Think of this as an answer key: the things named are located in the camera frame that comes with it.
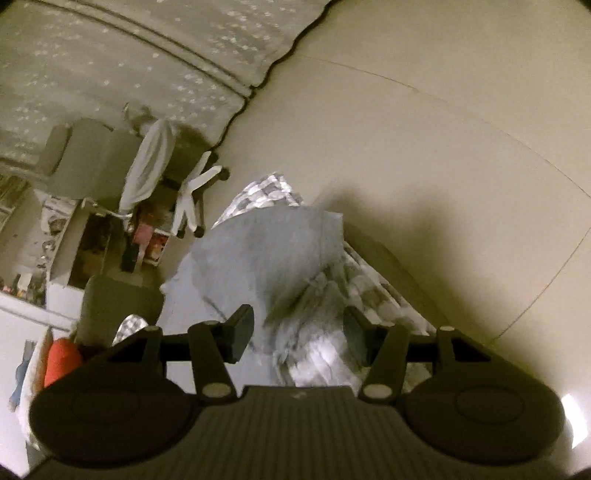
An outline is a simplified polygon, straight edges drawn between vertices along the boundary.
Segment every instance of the ribbed plastic surface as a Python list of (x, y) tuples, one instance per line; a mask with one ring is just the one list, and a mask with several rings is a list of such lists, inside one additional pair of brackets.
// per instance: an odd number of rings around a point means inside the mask
[(434, 451), (389, 407), (345, 387), (251, 387), (241, 401), (206, 409), (175, 446), (143, 463), (80, 469), (48, 460), (28, 478), (138, 480), (559, 479), (545, 460), (489, 468)]

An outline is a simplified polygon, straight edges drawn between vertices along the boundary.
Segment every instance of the curtain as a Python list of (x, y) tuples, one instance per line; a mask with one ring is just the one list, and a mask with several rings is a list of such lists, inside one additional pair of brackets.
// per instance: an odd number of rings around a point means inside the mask
[(0, 14), (0, 157), (34, 164), (52, 127), (124, 128), (147, 105), (217, 143), (327, 0), (15, 0)]

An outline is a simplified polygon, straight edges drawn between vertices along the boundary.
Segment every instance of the chair wheel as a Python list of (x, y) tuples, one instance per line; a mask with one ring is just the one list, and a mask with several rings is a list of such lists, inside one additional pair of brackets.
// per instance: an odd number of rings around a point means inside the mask
[(217, 177), (221, 181), (226, 181), (227, 179), (230, 178), (230, 170), (228, 170), (226, 167), (222, 168), (222, 170), (220, 171), (220, 173), (217, 174)]

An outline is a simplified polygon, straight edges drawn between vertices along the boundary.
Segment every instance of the red pillow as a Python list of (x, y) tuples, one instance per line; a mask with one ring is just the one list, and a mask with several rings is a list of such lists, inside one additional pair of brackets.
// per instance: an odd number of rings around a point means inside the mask
[(58, 338), (51, 344), (47, 357), (45, 387), (48, 387), (72, 370), (82, 366), (82, 356), (76, 345), (67, 338)]

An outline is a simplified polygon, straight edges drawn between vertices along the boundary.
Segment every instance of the gray blanket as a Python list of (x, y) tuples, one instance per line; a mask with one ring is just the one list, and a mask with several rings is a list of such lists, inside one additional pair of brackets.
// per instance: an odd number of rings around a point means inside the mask
[[(312, 342), (319, 324), (325, 332), (342, 331), (346, 290), (335, 281), (342, 259), (339, 214), (283, 205), (254, 209), (193, 244), (165, 287), (158, 324), (165, 334), (183, 333), (204, 320), (223, 322), (248, 303), (255, 331), (240, 363), (227, 365), (232, 380), (238, 391), (245, 384), (285, 384), (287, 352)], [(170, 365), (168, 377), (193, 391), (190, 364)]]

